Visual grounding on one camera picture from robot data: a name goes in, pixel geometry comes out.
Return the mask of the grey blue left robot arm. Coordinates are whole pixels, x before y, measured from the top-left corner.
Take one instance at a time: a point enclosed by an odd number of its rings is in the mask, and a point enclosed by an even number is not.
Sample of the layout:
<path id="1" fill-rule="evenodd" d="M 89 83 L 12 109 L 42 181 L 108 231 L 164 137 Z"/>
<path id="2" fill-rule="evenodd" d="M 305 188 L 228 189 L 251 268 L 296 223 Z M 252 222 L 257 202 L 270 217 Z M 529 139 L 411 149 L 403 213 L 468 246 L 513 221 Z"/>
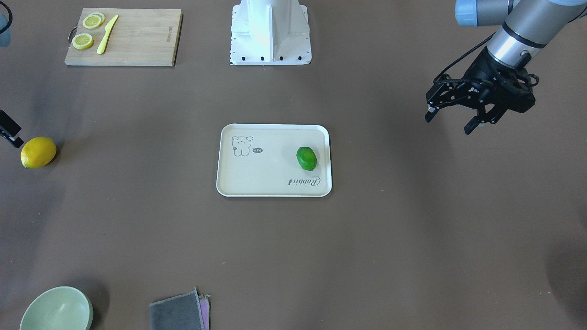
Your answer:
<path id="1" fill-rule="evenodd" d="M 495 124 L 508 111 L 525 113 L 535 105 L 539 78 L 526 66 L 568 23 L 586 16 L 584 0 L 458 0 L 455 19 L 461 26 L 497 26 L 475 46 L 480 53 L 461 78 L 442 70 L 426 93 L 431 122 L 439 110 L 464 106 L 476 114 L 464 126 Z"/>

